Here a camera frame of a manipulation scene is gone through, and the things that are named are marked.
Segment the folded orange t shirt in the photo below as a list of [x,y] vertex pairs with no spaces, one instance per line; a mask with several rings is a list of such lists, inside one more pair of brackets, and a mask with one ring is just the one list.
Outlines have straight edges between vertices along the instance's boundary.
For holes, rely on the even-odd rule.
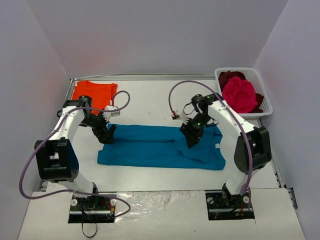
[[89,80],[79,81],[74,87],[71,99],[77,100],[81,96],[89,96],[92,98],[92,108],[104,109],[117,93],[117,88],[116,83],[101,84]]

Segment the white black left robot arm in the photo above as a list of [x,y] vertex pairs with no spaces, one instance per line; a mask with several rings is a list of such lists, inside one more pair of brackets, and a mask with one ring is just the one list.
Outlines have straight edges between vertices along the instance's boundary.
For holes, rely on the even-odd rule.
[[72,146],[78,127],[89,127],[101,144],[114,143],[116,126],[109,126],[111,117],[120,115],[117,106],[108,104],[98,115],[93,114],[92,98],[82,95],[76,100],[67,100],[55,126],[54,134],[45,142],[38,140],[34,148],[39,176],[71,190],[89,209],[101,203],[98,188],[80,173],[79,161]]

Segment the white plastic laundry basket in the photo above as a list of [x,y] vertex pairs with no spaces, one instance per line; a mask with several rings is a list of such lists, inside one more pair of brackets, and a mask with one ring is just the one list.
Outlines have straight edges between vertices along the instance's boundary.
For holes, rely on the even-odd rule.
[[259,72],[254,68],[250,67],[222,67],[217,68],[214,71],[214,75],[217,81],[217,91],[220,95],[222,95],[221,85],[218,82],[219,76],[222,72],[240,72],[244,74],[245,78],[253,85],[253,88],[257,94],[261,94],[264,98],[261,103],[259,109],[262,110],[261,113],[240,113],[239,115],[242,116],[244,119],[253,120],[258,119],[264,116],[269,116],[273,113],[273,107],[271,101],[269,99],[268,93],[263,83],[263,79]]

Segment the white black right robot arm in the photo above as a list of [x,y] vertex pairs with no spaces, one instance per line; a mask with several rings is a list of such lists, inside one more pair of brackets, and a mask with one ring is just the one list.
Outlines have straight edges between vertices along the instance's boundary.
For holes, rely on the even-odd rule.
[[233,156],[226,160],[235,165],[236,171],[223,184],[221,195],[222,202],[232,207],[247,192],[255,173],[272,159],[269,132],[265,127],[256,127],[242,118],[218,94],[197,94],[190,104],[196,115],[183,115],[180,127],[189,149],[201,141],[210,121],[217,121],[217,127],[226,130],[235,140]]

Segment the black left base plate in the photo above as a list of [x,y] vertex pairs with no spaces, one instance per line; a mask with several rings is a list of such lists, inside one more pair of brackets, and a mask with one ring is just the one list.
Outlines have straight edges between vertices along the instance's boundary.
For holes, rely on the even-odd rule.
[[108,224],[115,221],[116,195],[108,197],[72,196],[69,207],[69,224]]

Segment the teal blue t shirt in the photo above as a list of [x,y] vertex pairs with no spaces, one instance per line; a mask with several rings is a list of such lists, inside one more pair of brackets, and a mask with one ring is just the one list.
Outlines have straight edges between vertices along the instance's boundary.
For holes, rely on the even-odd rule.
[[223,170],[226,160],[220,143],[222,133],[206,127],[192,148],[179,127],[117,124],[114,143],[105,144],[97,154],[97,163],[107,166]]

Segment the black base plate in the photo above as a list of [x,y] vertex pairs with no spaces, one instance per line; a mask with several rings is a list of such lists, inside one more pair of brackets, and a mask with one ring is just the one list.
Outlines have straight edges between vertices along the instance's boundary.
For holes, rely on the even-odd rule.
[[237,195],[231,203],[226,203],[221,190],[206,191],[205,200],[209,221],[232,221],[255,218],[248,192],[244,195]]
[[69,224],[108,224],[115,221],[116,195],[108,197],[72,196],[69,207]]

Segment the white front cover board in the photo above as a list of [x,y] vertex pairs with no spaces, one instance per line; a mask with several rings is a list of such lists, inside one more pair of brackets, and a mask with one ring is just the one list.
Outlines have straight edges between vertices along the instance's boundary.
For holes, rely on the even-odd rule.
[[21,240],[302,240],[288,192],[253,189],[253,219],[209,220],[203,191],[122,192],[114,223],[69,223],[71,195],[32,200]]

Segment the dark maroon t shirt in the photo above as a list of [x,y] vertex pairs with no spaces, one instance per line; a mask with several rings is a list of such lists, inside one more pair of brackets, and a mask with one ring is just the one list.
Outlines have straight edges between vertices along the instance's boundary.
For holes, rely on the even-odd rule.
[[[230,71],[222,72],[220,74],[220,76],[218,77],[218,82],[220,83],[222,91],[223,91],[223,88],[226,85],[228,79],[232,78],[232,77],[235,77],[235,76],[241,78],[242,80],[247,80],[246,77],[244,76],[244,74],[241,73],[241,72],[238,72],[238,71],[235,71],[235,72],[230,72]],[[261,106],[263,99],[264,99],[264,97],[261,94],[256,93],[256,101],[257,101],[258,105],[257,105],[257,107],[255,107],[249,113],[262,113],[263,111],[261,109],[259,109],[259,107]]]

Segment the pink magenta t shirt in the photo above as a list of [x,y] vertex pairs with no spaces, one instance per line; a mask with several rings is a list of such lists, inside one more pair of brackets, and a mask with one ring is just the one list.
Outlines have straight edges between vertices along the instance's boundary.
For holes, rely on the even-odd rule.
[[222,97],[238,114],[250,113],[258,106],[253,85],[238,76],[227,80],[222,90]]

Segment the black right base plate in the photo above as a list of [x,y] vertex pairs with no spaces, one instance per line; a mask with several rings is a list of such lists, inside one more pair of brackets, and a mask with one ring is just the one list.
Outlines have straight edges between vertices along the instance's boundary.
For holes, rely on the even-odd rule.
[[244,195],[237,195],[231,203],[226,203],[221,190],[206,191],[205,200],[209,221],[232,221],[255,218],[248,192]]

